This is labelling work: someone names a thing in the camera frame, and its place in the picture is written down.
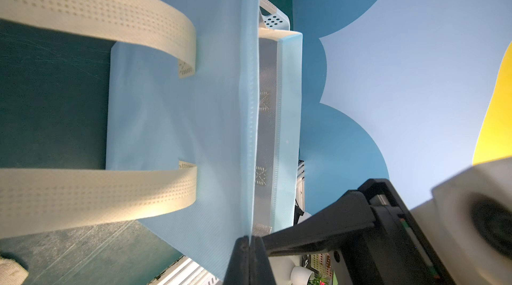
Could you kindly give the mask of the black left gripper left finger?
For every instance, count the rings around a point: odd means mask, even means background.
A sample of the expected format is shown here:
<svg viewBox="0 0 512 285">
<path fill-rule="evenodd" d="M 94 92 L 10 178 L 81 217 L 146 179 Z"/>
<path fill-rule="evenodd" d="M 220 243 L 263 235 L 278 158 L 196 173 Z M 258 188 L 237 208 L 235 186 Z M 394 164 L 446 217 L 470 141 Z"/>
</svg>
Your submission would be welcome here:
<svg viewBox="0 0 512 285">
<path fill-rule="evenodd" d="M 249 285 L 249 237 L 243 236 L 235 241 L 227 271 L 225 273 L 224 285 Z"/>
</svg>

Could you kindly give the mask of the light blue delivery bag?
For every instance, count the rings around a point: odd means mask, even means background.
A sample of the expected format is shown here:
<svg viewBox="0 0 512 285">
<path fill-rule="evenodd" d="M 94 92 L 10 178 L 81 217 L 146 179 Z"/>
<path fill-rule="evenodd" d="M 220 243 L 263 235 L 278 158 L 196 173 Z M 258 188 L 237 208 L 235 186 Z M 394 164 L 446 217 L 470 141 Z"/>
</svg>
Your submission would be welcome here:
<svg viewBox="0 0 512 285">
<path fill-rule="evenodd" d="M 253 228 L 259 0 L 1 0 L 1 249 L 30 284 L 223 278 Z"/>
</svg>

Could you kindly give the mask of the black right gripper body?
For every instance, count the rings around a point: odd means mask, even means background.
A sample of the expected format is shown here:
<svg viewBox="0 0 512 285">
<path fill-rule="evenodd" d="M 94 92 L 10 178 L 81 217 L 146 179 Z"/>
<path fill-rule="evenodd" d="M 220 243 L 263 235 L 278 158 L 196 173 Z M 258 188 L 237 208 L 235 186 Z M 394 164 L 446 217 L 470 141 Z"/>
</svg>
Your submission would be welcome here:
<svg viewBox="0 0 512 285">
<path fill-rule="evenodd" d="M 454 284 L 388 179 L 367 180 L 263 243 L 268 256 L 330 252 L 352 284 Z"/>
</svg>

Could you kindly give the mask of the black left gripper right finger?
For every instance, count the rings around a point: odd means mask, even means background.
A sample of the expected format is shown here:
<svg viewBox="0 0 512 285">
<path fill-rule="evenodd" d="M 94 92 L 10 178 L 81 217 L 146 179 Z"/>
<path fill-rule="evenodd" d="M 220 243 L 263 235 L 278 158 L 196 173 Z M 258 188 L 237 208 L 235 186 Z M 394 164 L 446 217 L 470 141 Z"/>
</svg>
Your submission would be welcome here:
<svg viewBox="0 0 512 285">
<path fill-rule="evenodd" d="M 252 236 L 250 242 L 250 285 L 276 285 L 263 239 Z"/>
</svg>

